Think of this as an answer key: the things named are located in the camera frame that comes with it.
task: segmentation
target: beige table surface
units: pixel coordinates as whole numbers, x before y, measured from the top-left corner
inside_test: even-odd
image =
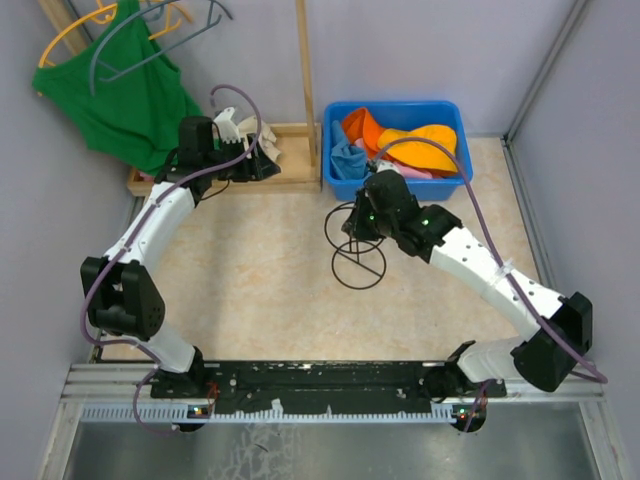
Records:
[[[535,279],[500,141],[472,138],[469,147],[472,185],[498,249]],[[340,285],[323,235],[324,217],[338,203],[327,186],[321,194],[222,194],[201,203],[153,273],[165,321],[206,359],[221,360],[442,359],[466,340],[515,335],[461,281],[405,256],[390,240],[382,247],[388,269],[378,286]],[[444,205],[484,241],[463,187]],[[339,224],[331,223],[332,236],[346,240]],[[338,264],[345,276],[364,279],[366,272],[346,263]],[[103,358],[143,355],[114,346]]]

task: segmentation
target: white wall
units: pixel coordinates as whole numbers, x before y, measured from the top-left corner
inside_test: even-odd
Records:
[[[0,478],[34,478],[80,336],[80,264],[122,232],[126,169],[87,152],[31,89],[55,32],[37,2],[0,15]]]
[[[640,2],[592,2],[516,138],[559,286],[594,304],[593,358],[640,473]]]
[[[235,20],[170,54],[186,88],[207,113],[211,87],[232,83],[257,101],[266,119],[304,121],[295,1],[222,2]],[[95,9],[95,0],[73,4],[82,14]],[[207,0],[180,4],[194,14],[197,28],[204,25]],[[468,132],[503,134],[571,4],[307,0],[316,117],[338,100],[444,98],[459,105]]]

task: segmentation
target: wooden tray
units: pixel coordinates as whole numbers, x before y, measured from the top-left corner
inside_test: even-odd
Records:
[[[320,159],[318,152],[315,161],[309,152],[306,123],[274,123],[271,130],[278,140],[276,146],[282,151],[278,165],[282,173],[262,182],[232,183],[225,193],[318,193],[321,189]],[[322,142],[322,127],[316,123],[317,144]],[[212,191],[223,187],[226,182],[213,182]],[[129,172],[127,187],[136,197],[147,197],[151,193],[153,182],[144,180],[135,168]]]

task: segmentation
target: blue container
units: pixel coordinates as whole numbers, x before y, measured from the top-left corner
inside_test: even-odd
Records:
[[[453,128],[458,137],[456,157],[464,166],[469,180],[473,178],[471,155],[462,126],[460,111],[451,102],[336,102],[324,111],[324,144],[322,146],[322,172],[338,200],[352,201],[364,179],[340,180],[331,166],[331,122],[340,123],[354,110],[367,107],[373,118],[383,127],[413,130],[423,125],[439,124]],[[442,201],[448,199],[456,187],[464,185],[460,175],[434,180],[407,179],[411,192],[418,200]]]

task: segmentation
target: green shirt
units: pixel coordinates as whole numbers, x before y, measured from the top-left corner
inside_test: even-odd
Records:
[[[160,55],[113,82],[102,82],[101,77],[109,78],[114,72],[97,65],[96,95],[89,92],[93,53],[110,31],[139,9],[138,0],[119,0],[116,16],[100,38],[66,63],[38,68],[33,87],[71,118],[88,148],[155,175],[169,151],[178,145],[180,120],[202,115],[181,86],[178,67]],[[113,36],[99,60],[124,70],[160,51],[149,35],[140,16]]]

